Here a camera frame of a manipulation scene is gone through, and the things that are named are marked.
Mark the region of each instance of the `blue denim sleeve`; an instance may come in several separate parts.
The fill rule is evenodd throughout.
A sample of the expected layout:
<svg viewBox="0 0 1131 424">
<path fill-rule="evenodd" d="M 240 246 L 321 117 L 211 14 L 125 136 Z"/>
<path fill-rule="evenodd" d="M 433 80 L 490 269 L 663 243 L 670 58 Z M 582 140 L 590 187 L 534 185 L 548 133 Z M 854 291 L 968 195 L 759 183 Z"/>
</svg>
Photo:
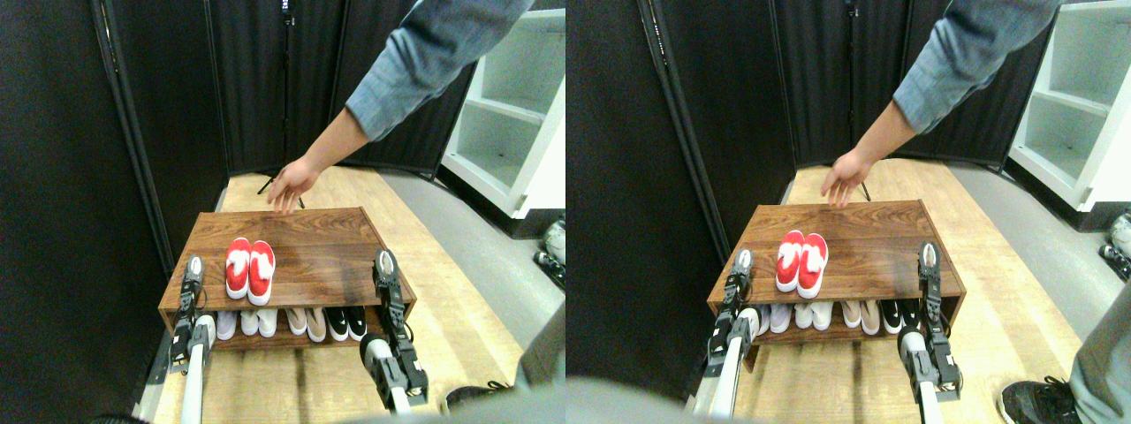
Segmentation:
<svg viewBox="0 0 1131 424">
<path fill-rule="evenodd" d="M 1033 41 L 1060 3 L 953 0 L 892 96 L 915 132 L 931 131 L 972 93 L 988 86 L 1005 55 Z"/>
<path fill-rule="evenodd" d="M 346 101 L 370 141 L 383 138 L 421 104 L 441 94 L 460 69 L 510 32 L 534 0 L 422 0 Z"/>
</svg>

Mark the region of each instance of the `red sneaker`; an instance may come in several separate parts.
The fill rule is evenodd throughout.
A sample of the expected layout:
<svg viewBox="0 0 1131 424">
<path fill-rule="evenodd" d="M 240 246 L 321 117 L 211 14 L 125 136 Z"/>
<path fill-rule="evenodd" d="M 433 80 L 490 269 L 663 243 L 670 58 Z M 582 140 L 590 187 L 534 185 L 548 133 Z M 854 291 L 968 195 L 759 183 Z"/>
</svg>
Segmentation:
<svg viewBox="0 0 1131 424">
<path fill-rule="evenodd" d="M 824 265 L 829 262 L 829 245 L 824 243 L 824 237 L 813 233 L 805 236 L 805 246 L 802 249 L 801 263 L 804 266 L 797 272 L 797 294 L 813 298 L 821 291 Z"/>
<path fill-rule="evenodd" d="M 782 239 L 778 248 L 778 289 L 789 292 L 797 287 L 797 269 L 801 268 L 801 248 L 805 235 L 800 231 L 791 231 Z"/>
<path fill-rule="evenodd" d="M 227 268 L 227 296 L 242 298 L 248 294 L 248 258 L 251 257 L 251 243 L 248 239 L 239 237 L 232 241 L 227 248 L 227 260 L 224 268 Z"/>
<path fill-rule="evenodd" d="M 251 245 L 250 268 L 248 300 L 256 306 L 266 305 L 271 298 L 271 280 L 275 279 L 275 251 L 270 244 L 260 240 Z"/>
</svg>

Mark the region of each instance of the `wooden floor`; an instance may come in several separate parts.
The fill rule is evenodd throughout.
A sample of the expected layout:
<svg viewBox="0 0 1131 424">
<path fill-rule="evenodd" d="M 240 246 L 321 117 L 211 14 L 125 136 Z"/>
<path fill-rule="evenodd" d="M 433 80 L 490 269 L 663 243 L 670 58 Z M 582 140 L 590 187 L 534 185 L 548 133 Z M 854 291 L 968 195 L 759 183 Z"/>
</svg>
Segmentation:
<svg viewBox="0 0 1131 424">
<path fill-rule="evenodd" d="M 223 210 L 270 210 L 266 196 L 256 194 L 266 181 L 258 174 L 233 178 Z M 443 395 L 460 386 L 513 381 L 518 344 L 380 175 L 331 167 L 302 199 L 308 208 L 364 207 L 412 282 L 420 300 L 408 323 L 432 393 L 430 405 L 415 413 L 437 412 Z M 215 352 L 206 374 L 205 422 L 335 422 L 385 413 L 356 346 Z M 180 421 L 183 388 L 183 377 L 169 375 L 156 422 Z"/>
<path fill-rule="evenodd" d="M 797 172 L 788 204 L 824 202 L 828 167 Z M 1018 380 L 1067 379 L 1080 339 L 990 218 L 936 162 L 889 159 L 867 178 L 872 200 L 923 199 L 967 295 L 951 346 L 962 399 L 950 423 L 1001 422 L 994 398 Z M 853 201 L 865 201 L 857 189 Z M 912 423 L 918 409 L 893 339 L 762 346 L 740 379 L 736 417 L 774 423 Z"/>
</svg>

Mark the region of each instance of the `hand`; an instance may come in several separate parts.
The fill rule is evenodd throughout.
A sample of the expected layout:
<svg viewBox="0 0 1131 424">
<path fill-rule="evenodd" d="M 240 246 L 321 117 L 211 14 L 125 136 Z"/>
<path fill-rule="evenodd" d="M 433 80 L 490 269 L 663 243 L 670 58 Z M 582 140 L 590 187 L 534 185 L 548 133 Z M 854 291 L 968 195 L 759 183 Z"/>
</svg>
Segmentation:
<svg viewBox="0 0 1131 424">
<path fill-rule="evenodd" d="M 832 164 L 828 176 L 824 178 L 824 184 L 821 185 L 821 196 L 828 194 L 829 206 L 847 206 L 848 198 L 856 190 L 856 185 L 860 185 L 867 178 L 867 171 L 872 168 L 872 164 L 873 162 L 861 157 L 860 152 L 855 149 L 840 156 Z"/>
<path fill-rule="evenodd" d="M 290 214 L 294 210 L 299 197 L 314 187 L 321 173 L 311 166 L 305 157 L 300 157 L 279 171 L 275 182 L 271 183 L 271 191 L 267 193 L 267 204 L 275 204 L 277 213 Z"/>
</svg>

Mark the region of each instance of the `shoe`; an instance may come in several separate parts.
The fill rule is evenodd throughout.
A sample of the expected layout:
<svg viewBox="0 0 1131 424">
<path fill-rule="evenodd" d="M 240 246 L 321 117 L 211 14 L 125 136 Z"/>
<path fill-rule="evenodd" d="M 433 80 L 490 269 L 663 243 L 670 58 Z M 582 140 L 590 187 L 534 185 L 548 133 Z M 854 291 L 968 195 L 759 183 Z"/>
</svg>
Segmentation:
<svg viewBox="0 0 1131 424">
<path fill-rule="evenodd" d="M 797 328 L 809 328 L 813 325 L 813 309 L 810 303 L 796 303 L 793 305 L 794 322 Z"/>
<path fill-rule="evenodd" d="M 754 336 L 761 336 L 770 329 L 770 305 L 756 305 L 758 309 L 758 331 Z"/>
<path fill-rule="evenodd" d="M 346 322 L 345 308 L 327 308 L 326 326 L 330 328 L 330 336 L 335 340 L 342 341 L 349 337 L 349 325 Z"/>
<path fill-rule="evenodd" d="M 775 303 L 770 305 L 770 331 L 782 332 L 789 328 L 789 315 L 793 313 L 793 305 L 788 303 Z"/>
<path fill-rule="evenodd" d="M 227 274 L 227 296 L 232 298 L 243 298 L 248 294 L 248 262 L 251 258 L 251 243 L 248 239 L 239 237 L 227 246 L 227 260 L 224 268 Z"/>
<path fill-rule="evenodd" d="M 314 343 L 326 339 L 326 314 L 321 308 L 303 310 L 307 314 L 307 336 Z"/>
<path fill-rule="evenodd" d="M 256 315 L 259 317 L 259 335 L 268 338 L 275 336 L 275 328 L 279 323 L 279 310 L 261 309 L 256 311 Z"/>
<path fill-rule="evenodd" d="M 495 395 L 506 393 L 511 389 L 513 388 L 494 380 L 487 381 L 487 387 L 464 386 L 449 391 L 448 396 L 443 397 L 443 412 L 451 414 L 452 408 L 459 408 L 464 403 L 473 399 L 489 399 Z"/>
<path fill-rule="evenodd" d="M 244 336 L 252 336 L 259 332 L 259 315 L 256 314 L 256 310 L 240 311 L 240 329 L 243 330 Z"/>
<path fill-rule="evenodd" d="M 782 239 L 778 248 L 777 286 L 782 292 L 789 292 L 797 288 L 797 270 L 801 268 L 801 245 L 805 243 L 805 235 L 800 231 L 791 231 Z"/>
<path fill-rule="evenodd" d="M 864 301 L 860 308 L 860 327 L 865 335 L 875 336 L 880 332 L 880 304 L 877 301 Z"/>
<path fill-rule="evenodd" d="M 829 245 L 824 237 L 813 233 L 805 236 L 801 252 L 802 267 L 797 271 L 797 294 L 804 298 L 817 297 L 824 279 L 824 265 L 829 262 Z"/>
<path fill-rule="evenodd" d="M 1052 377 L 1043 383 L 1020 381 L 1007 386 L 998 398 L 998 412 L 1009 424 L 1080 423 L 1072 388 Z"/>
<path fill-rule="evenodd" d="M 845 314 L 845 326 L 848 328 L 860 326 L 860 301 L 840 302 L 840 312 Z"/>
<path fill-rule="evenodd" d="M 903 318 L 905 327 L 918 329 L 918 302 L 917 298 L 899 301 L 899 318 Z"/>
<path fill-rule="evenodd" d="M 819 331 L 828 330 L 832 322 L 832 302 L 813 302 L 809 309 L 813 311 L 813 328 Z"/>
<path fill-rule="evenodd" d="M 252 244 L 249 263 L 251 276 L 248 279 L 248 301 L 256 306 L 266 305 L 271 298 L 271 282 L 275 280 L 275 251 L 271 245 L 262 240 Z"/>
<path fill-rule="evenodd" d="M 307 312 L 303 312 L 302 308 L 286 310 L 286 323 L 291 326 L 292 334 L 302 336 L 307 332 Z"/>
<path fill-rule="evenodd" d="M 890 334 L 898 334 L 904 328 L 904 319 L 899 317 L 899 303 L 896 301 L 880 301 L 880 314 L 883 315 L 883 329 Z"/>
<path fill-rule="evenodd" d="M 227 340 L 235 336 L 235 311 L 216 312 L 216 338 Z"/>
<path fill-rule="evenodd" d="M 349 338 L 361 341 L 365 336 L 365 306 L 346 308 L 346 321 L 349 325 Z"/>
</svg>

